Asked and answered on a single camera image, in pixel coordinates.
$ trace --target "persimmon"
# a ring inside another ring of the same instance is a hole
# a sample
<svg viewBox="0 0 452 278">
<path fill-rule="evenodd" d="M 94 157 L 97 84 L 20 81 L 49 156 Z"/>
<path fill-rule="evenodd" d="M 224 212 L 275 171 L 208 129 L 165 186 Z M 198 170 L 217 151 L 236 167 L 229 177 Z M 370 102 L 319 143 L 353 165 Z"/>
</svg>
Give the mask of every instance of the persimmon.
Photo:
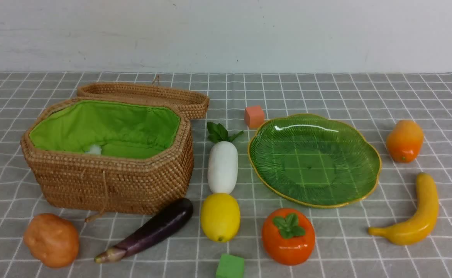
<svg viewBox="0 0 452 278">
<path fill-rule="evenodd" d="M 32 256 L 50 268 L 70 265 L 80 248 L 73 224 L 52 213 L 36 215 L 25 230 L 23 241 Z"/>
<path fill-rule="evenodd" d="M 262 227 L 265 252 L 280 264 L 294 266 L 310 257 L 315 246 L 315 231 L 310 220 L 292 208 L 272 212 Z"/>
<path fill-rule="evenodd" d="M 395 162 L 408 163 L 416 159 L 422 149 L 423 130 L 411 120 L 400 120 L 387 137 L 387 149 Z"/>
</svg>

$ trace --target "wicker basket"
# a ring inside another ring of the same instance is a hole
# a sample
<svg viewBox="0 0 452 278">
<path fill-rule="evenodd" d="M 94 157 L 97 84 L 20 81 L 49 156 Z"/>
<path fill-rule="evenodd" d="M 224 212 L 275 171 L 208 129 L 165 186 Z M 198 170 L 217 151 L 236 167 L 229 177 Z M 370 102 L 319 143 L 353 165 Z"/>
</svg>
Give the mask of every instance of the wicker basket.
<svg viewBox="0 0 452 278">
<path fill-rule="evenodd" d="M 204 115 L 208 97 L 183 90 L 162 89 L 164 98 L 149 86 L 95 84 L 81 88 L 95 97 L 76 97 L 55 104 L 37 118 L 21 138 L 23 155 L 53 206 L 83 210 L 153 214 L 184 197 L 193 170 L 189 117 Z M 173 98 L 172 92 L 179 92 Z M 105 100 L 171 109 L 181 120 L 174 143 L 148 159 L 94 156 L 35 148 L 29 134 L 40 122 L 81 100 Z"/>
<path fill-rule="evenodd" d="M 78 88 L 79 97 L 97 97 L 105 100 L 145 98 L 154 102 L 172 104 L 189 119 L 204 118 L 208 109 L 207 96 L 189 90 L 133 83 L 93 83 Z"/>
</svg>

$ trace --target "eggplant stem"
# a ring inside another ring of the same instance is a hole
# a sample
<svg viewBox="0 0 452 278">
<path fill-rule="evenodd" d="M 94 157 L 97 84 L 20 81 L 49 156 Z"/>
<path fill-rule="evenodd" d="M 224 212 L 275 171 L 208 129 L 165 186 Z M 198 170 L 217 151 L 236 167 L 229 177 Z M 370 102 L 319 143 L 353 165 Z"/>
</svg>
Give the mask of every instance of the eggplant stem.
<svg viewBox="0 0 452 278">
<path fill-rule="evenodd" d="M 98 264 L 104 264 L 104 263 L 114 263 L 120 261 L 122 258 L 125 257 L 127 254 L 127 251 L 121 248 L 117 247 L 111 247 L 108 250 L 106 250 L 103 253 L 100 253 L 95 257 L 94 261 Z"/>
</svg>

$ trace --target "white wall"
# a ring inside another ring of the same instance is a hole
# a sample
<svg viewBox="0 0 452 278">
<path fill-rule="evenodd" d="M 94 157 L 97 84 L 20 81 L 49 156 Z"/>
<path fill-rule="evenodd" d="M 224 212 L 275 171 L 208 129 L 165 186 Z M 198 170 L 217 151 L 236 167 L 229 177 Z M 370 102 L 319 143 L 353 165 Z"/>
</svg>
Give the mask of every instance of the white wall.
<svg viewBox="0 0 452 278">
<path fill-rule="evenodd" d="M 452 0 L 0 0 L 0 71 L 452 71 Z"/>
</svg>

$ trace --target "white radish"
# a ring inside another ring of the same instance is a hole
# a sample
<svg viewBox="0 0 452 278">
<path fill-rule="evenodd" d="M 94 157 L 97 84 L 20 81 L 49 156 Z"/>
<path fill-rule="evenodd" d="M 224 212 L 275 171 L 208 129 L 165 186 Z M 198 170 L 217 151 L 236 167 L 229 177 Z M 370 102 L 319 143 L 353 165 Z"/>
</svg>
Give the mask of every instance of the white radish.
<svg viewBox="0 0 452 278">
<path fill-rule="evenodd" d="M 208 186 L 212 193 L 233 192 L 238 178 L 238 150 L 233 143 L 221 141 L 210 150 Z"/>
</svg>

